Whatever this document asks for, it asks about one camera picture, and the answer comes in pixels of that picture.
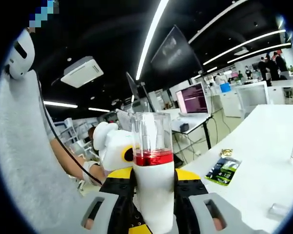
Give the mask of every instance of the floor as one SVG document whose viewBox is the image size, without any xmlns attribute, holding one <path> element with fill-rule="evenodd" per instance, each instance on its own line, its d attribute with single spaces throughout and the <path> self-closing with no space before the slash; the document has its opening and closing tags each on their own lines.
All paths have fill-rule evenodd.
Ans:
<svg viewBox="0 0 293 234">
<path fill-rule="evenodd" d="M 217 128 L 216 128 L 215 122 L 212 119 L 210 119 L 207 124 L 212 147 L 216 145 L 217 138 L 218 138 L 218 142 L 220 142 L 223 138 L 225 138 L 229 134 L 230 132 L 229 128 L 231 131 L 233 131 L 242 122 L 241 118 L 224 116 L 223 110 L 219 110 L 218 112 L 214 113 L 213 117 L 217 123 Z M 193 149 L 198 154 L 199 153 L 204 154 L 205 152 L 207 152 L 208 147 L 207 147 L 206 140 L 203 138 L 202 140 L 199 141 L 199 143 L 193 144 Z M 193 154 L 192 148 L 183 150 L 183 154 L 186 158 L 186 160 L 183 159 L 183 161 L 187 161 L 188 163 L 191 162 L 193 159 L 195 159 L 195 157 L 197 157 L 197 155 Z M 86 195 L 87 193 L 91 191 L 98 191 L 99 189 L 100 189 L 99 186 L 85 184 L 83 187 L 83 191 L 81 191 L 81 193 L 82 195 Z"/>
</svg>

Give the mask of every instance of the snack package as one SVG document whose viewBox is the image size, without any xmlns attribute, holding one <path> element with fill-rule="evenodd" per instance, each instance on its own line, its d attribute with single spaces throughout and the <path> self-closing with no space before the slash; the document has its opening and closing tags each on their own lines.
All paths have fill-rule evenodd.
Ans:
<svg viewBox="0 0 293 234">
<path fill-rule="evenodd" d="M 240 161 L 232 157 L 221 157 L 205 178 L 217 184 L 228 186 L 240 164 Z"/>
</svg>

